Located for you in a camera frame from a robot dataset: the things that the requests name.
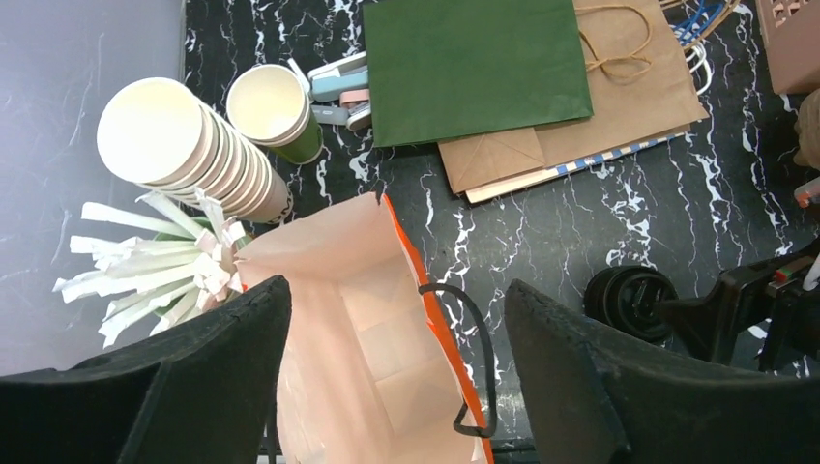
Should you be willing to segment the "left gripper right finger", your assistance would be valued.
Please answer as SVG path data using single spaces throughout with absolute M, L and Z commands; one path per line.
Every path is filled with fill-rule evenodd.
M 819 381 L 702 362 L 521 280 L 505 324 L 542 463 L 815 463 Z

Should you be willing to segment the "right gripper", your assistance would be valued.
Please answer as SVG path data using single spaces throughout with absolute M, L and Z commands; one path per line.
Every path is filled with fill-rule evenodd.
M 665 301 L 659 318 L 688 353 L 731 364 L 738 336 L 770 321 L 756 356 L 758 370 L 779 370 L 802 357 L 819 360 L 819 288 L 804 279 L 819 256 L 819 240 L 783 256 L 723 271 L 702 298 Z

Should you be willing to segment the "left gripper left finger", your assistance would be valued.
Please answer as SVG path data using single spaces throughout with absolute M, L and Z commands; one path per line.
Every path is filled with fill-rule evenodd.
M 67 370 L 1 380 L 5 463 L 253 463 L 291 320 L 288 281 Z

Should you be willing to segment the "orange paper bag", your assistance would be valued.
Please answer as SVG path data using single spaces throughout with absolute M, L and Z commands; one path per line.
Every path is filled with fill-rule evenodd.
M 277 385 L 288 463 L 489 463 L 486 426 L 428 276 L 388 197 L 366 193 L 263 234 L 238 253 L 248 287 L 290 287 Z

